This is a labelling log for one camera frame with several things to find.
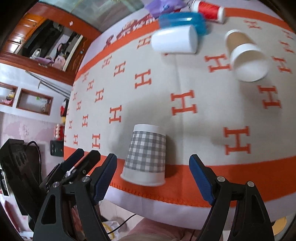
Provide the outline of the red paper cup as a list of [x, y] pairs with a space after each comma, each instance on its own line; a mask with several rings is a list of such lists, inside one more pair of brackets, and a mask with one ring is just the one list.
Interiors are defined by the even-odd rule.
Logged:
[[200, 13], [208, 21], [223, 24], [226, 20], [225, 8], [205, 1], [193, 1], [190, 5], [190, 10], [195, 13]]

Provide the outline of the blue translucent plastic cup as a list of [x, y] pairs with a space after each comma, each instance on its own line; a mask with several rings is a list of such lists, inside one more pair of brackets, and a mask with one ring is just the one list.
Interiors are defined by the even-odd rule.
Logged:
[[171, 28], [177, 26], [192, 25], [198, 35], [207, 34], [207, 24], [205, 18], [200, 13], [195, 12], [178, 12], [163, 14], [158, 18], [159, 27]]

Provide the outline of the white plastic cup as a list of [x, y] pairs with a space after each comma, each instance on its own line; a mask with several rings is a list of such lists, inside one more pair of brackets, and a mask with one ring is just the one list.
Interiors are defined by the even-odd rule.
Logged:
[[192, 25], [160, 29], [151, 38], [154, 51], [160, 53], [195, 54], [198, 49], [198, 34]]

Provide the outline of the purple tissue pack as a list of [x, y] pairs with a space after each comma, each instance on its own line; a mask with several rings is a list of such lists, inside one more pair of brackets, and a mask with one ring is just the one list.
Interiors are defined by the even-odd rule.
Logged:
[[187, 4], [182, 0], [153, 0], [145, 4], [144, 8], [148, 10], [154, 18], [158, 18], [162, 14], [171, 13], [186, 6]]

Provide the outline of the pink small kitchen appliance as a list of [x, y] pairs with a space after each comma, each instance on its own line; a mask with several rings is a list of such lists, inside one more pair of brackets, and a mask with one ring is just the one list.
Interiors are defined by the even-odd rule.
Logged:
[[66, 62], [65, 58], [63, 56], [59, 55], [55, 59], [55, 62], [52, 64], [52, 67], [59, 69], [59, 70], [63, 70], [65, 62]]

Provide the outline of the grey checked paper cup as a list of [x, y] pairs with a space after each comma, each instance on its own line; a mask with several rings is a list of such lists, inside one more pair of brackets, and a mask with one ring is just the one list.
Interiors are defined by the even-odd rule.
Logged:
[[159, 126], [135, 125], [120, 177], [140, 186], [161, 186], [165, 184], [165, 166], [165, 131]]

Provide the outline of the brown and white paper cup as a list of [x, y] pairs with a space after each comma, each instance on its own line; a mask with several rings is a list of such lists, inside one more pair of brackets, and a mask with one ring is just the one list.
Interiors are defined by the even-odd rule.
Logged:
[[225, 45], [230, 66], [238, 80], [255, 82], [267, 75], [267, 57], [246, 33], [237, 29], [229, 30], [225, 35]]

